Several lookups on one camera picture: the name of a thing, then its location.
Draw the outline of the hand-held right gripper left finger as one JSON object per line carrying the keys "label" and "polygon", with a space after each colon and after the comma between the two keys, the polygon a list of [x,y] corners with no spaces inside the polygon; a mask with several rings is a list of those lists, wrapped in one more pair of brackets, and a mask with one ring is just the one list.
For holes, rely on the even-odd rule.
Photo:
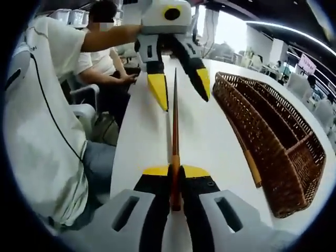
{"label": "hand-held right gripper left finger", "polygon": [[90,250],[161,251],[171,184],[171,165],[144,170],[133,190],[123,190],[98,209]]}

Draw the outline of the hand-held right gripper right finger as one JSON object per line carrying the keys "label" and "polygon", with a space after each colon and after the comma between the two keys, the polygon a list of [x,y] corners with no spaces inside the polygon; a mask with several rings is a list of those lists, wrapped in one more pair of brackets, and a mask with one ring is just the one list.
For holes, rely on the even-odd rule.
{"label": "hand-held right gripper right finger", "polygon": [[285,251],[289,246],[288,232],[266,225],[256,208],[221,191],[204,169],[181,166],[179,179],[193,251]]}

